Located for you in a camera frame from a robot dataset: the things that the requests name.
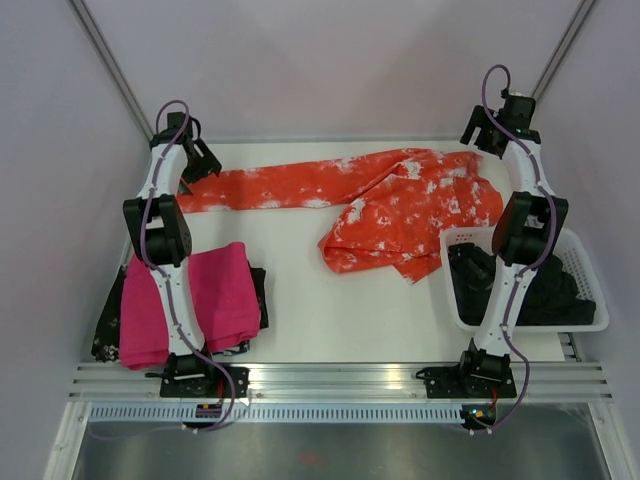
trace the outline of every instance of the orange cloth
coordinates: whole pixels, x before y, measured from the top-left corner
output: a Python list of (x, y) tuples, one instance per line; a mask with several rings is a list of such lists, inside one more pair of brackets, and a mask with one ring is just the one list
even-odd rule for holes
[(178, 197), (184, 212), (349, 205), (319, 243), (337, 273), (393, 265), (410, 283), (440, 267), (440, 232), (489, 226), (502, 198), (478, 176), (481, 157), (402, 149), (223, 172)]

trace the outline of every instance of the pink towel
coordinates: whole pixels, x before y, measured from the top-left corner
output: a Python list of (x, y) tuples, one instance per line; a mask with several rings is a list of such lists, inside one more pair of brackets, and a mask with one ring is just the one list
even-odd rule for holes
[[(210, 352), (234, 347), (260, 330), (260, 307), (244, 244), (189, 257), (196, 318)], [(136, 257), (127, 268), (120, 311), (120, 360), (137, 370), (162, 365), (169, 334), (160, 294), (149, 269)]]

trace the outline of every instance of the gray wall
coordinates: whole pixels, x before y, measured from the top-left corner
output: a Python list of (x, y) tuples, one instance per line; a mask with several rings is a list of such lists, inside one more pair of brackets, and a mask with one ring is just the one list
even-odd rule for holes
[(2, 478), (41, 478), (145, 142), (63, 0), (0, 15)]
[(579, 2), (87, 3), (150, 120), (180, 97), (209, 140), (245, 140), (457, 137), (494, 63), (531, 92)]
[(600, 2), (538, 112), (543, 163), (569, 199), (569, 226), (587, 245), (611, 314), (583, 335), (606, 368), (640, 452), (640, 2)]

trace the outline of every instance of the white robotic arm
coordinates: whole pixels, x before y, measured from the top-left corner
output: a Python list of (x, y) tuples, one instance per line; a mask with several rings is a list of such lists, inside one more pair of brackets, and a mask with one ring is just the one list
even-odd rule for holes
[(522, 355), (511, 336), (537, 267), (553, 250), (568, 211), (567, 201), (553, 196), (538, 163), (540, 136), (529, 128), (535, 100), (507, 89), (502, 96), (505, 104), (498, 112), (486, 104), (474, 108), (460, 139), (468, 144), (480, 129), (475, 145), (502, 158), (514, 190), (493, 233), (493, 288), (480, 328), (458, 365), (418, 372), (431, 398), (491, 398), (496, 393), (500, 398), (516, 397), (509, 355)]
[[(536, 159), (540, 159), (540, 145), (533, 141), (523, 141)], [(502, 156), (502, 161), (509, 173), (509, 182), (514, 192), (527, 192), (532, 196), (539, 196), (536, 182), (536, 172), (528, 154), (515, 142), (509, 142)], [(547, 183), (542, 166), (539, 166), (540, 184), (550, 195), (553, 195), (551, 187)], [(505, 260), (496, 258), (496, 275), (489, 297), (489, 304), (482, 323), (474, 335), (474, 342), (479, 350), (496, 356), (508, 355), (510, 347), (504, 340), (506, 333), (509, 338), (513, 335), (513, 329), (520, 315), (529, 285), (536, 276), (536, 270), (526, 270), (521, 276), (518, 274), (526, 265), (512, 263), (506, 265)], [(519, 287), (513, 294), (511, 305), (508, 308), (515, 284)]]
[[(187, 168), (188, 164), (187, 154), (181, 145), (173, 145), (163, 158), (162, 152), (164, 148), (165, 145), (160, 144), (151, 149), (149, 174), (140, 193), (138, 193), (138, 198), (144, 202), (148, 200), (150, 191), (154, 192), (154, 199), (160, 198), (162, 195), (172, 196), (178, 193), (182, 172)], [(159, 162), (162, 162), (162, 165), (160, 168), (156, 168)], [(153, 176), (156, 171), (158, 175), (154, 179)], [(202, 350), (204, 347), (204, 335), (198, 325), (193, 309), (188, 275), (189, 257), (185, 256), (178, 266), (168, 264), (162, 268), (168, 278), (165, 278), (165, 275), (158, 270), (151, 270), (151, 276), (158, 287), (160, 299), (162, 300), (162, 308), (169, 331), (169, 353), (173, 353), (176, 356), (190, 355), (191, 349), (182, 341), (180, 335), (178, 335), (177, 327), (173, 323), (166, 287), (167, 282), (169, 282), (173, 307), (183, 334), (197, 350)]]
[(193, 117), (167, 115), (167, 129), (150, 143), (151, 168), (145, 184), (136, 198), (123, 205), (135, 254), (150, 267), (169, 332), (169, 357), (161, 375), (163, 397), (201, 397), (213, 385), (189, 285), (191, 234), (176, 194), (183, 180), (193, 183), (217, 175), (222, 166), (200, 138), (194, 139), (193, 125), (200, 130)]

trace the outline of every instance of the white plastic basket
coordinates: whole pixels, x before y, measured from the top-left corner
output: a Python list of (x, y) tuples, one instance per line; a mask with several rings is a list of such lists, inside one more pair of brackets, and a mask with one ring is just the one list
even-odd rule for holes
[[(476, 326), (467, 325), (460, 319), (456, 296), (453, 290), (451, 265), (449, 264), (449, 247), (458, 243), (471, 242), (491, 253), (491, 238), (493, 227), (488, 228), (450, 228), (440, 234), (440, 254), (442, 255), (442, 268), (444, 270), (447, 302), (456, 324), (463, 330), (474, 332)], [(520, 333), (541, 332), (598, 332), (609, 325), (609, 312), (602, 294), (602, 289), (596, 278), (595, 271), (586, 250), (578, 236), (571, 230), (563, 228), (553, 251), (554, 255), (562, 260), (563, 270), (570, 273), (578, 284), (578, 298), (593, 300), (596, 303), (596, 313), (591, 325), (567, 325), (567, 326), (524, 326), (516, 327)]]

